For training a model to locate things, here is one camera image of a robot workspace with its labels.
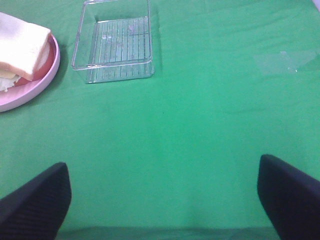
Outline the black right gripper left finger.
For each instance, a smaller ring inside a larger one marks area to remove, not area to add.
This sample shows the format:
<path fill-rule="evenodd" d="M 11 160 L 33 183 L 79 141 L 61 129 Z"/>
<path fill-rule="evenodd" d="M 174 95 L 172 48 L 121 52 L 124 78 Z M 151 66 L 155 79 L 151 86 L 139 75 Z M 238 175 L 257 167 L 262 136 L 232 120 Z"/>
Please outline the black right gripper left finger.
<path fill-rule="evenodd" d="M 0 238 L 54 240 L 71 199 L 67 164 L 55 163 L 0 200 Z"/>

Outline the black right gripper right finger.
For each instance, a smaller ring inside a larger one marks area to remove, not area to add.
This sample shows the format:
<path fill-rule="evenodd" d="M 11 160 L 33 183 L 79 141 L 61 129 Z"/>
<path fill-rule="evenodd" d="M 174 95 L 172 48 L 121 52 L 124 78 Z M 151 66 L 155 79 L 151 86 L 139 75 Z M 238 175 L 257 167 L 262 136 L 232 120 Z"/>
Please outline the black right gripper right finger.
<path fill-rule="evenodd" d="M 320 238 L 320 182 L 270 154 L 260 157 L 257 194 L 282 240 Z"/>

